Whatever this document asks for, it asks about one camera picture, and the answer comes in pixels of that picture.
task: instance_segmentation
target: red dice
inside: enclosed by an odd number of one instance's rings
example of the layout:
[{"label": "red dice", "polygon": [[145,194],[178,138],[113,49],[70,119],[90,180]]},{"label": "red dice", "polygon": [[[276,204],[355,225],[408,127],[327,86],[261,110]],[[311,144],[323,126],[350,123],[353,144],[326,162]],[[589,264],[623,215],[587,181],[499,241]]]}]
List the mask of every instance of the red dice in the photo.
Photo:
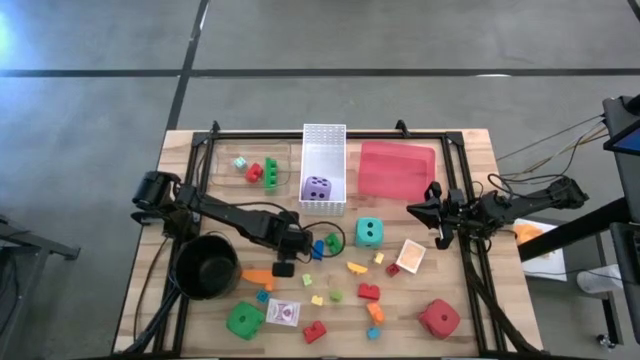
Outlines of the red dice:
[{"label": "red dice", "polygon": [[394,277],[399,272],[400,272],[400,268],[398,267],[398,265],[391,264],[387,266],[387,274],[389,274],[389,276]]},{"label": "red dice", "polygon": [[247,179],[250,183],[258,182],[258,180],[262,177],[262,173],[264,170],[257,163],[253,163],[247,173],[244,175],[245,179]]},{"label": "red dice", "polygon": [[418,321],[438,339],[446,339],[460,324],[460,315],[446,301],[436,299],[420,314]]},{"label": "red dice", "polygon": [[376,285],[362,283],[358,286],[358,297],[369,300],[378,300],[380,299],[380,288]]},{"label": "red dice", "polygon": [[322,335],[327,333],[327,329],[320,321],[314,321],[311,326],[304,328],[302,330],[304,334],[304,340],[307,344],[311,344],[312,342],[318,340],[322,337]]}]

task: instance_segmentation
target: small card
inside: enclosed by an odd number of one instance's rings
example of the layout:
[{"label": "small card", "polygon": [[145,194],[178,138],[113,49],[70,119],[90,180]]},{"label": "small card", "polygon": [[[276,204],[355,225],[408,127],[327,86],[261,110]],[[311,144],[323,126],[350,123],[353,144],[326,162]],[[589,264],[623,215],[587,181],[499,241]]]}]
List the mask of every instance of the small card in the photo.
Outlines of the small card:
[{"label": "small card", "polygon": [[398,256],[396,264],[415,274],[418,272],[418,267],[426,252],[427,248],[415,241],[407,239],[404,241],[404,246],[402,246],[402,251],[400,252],[400,256]]},{"label": "small card", "polygon": [[269,299],[267,322],[287,326],[298,326],[300,303],[278,299]]}]

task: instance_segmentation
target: white mesh container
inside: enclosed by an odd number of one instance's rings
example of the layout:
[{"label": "white mesh container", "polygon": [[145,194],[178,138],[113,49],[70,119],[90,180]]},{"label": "white mesh container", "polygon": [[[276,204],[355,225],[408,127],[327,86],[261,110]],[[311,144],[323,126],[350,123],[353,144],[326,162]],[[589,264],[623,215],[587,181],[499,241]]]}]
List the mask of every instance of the white mesh container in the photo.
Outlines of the white mesh container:
[{"label": "white mesh container", "polygon": [[[298,201],[303,214],[342,216],[347,204],[347,126],[305,124],[302,136],[300,192]],[[331,182],[329,200],[302,200],[302,190],[309,176],[321,176]]]}]

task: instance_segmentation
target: red plastic tray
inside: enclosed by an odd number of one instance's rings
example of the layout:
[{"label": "red plastic tray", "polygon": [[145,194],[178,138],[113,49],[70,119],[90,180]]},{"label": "red plastic tray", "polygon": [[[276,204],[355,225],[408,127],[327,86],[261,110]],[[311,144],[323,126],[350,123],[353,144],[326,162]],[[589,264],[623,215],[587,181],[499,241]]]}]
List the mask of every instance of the red plastic tray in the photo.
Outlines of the red plastic tray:
[{"label": "red plastic tray", "polygon": [[377,141],[362,144],[360,194],[421,202],[435,178],[433,148]]}]

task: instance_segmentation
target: gray floor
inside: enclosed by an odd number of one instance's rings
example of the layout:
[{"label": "gray floor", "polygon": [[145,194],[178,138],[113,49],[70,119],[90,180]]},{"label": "gray floor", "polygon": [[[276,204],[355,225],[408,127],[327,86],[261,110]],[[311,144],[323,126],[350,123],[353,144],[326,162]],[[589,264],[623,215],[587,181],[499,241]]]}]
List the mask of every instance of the gray floor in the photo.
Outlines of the gray floor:
[{"label": "gray floor", "polygon": [[[0,69],[179,69],[198,0],[0,0]],[[634,67],[640,22],[625,0],[212,0],[194,68]],[[21,359],[107,354],[140,228],[129,219],[141,174],[156,166],[178,79],[0,77],[0,214],[83,247],[52,258],[29,314]],[[350,128],[491,130],[497,155],[640,92],[639,77],[191,79],[179,129]],[[502,172],[555,151],[587,127],[500,162]],[[591,196],[569,220],[621,195],[613,156],[581,148],[569,175]],[[543,170],[561,171],[567,156]],[[545,348],[611,353],[600,304],[532,285]]]}]

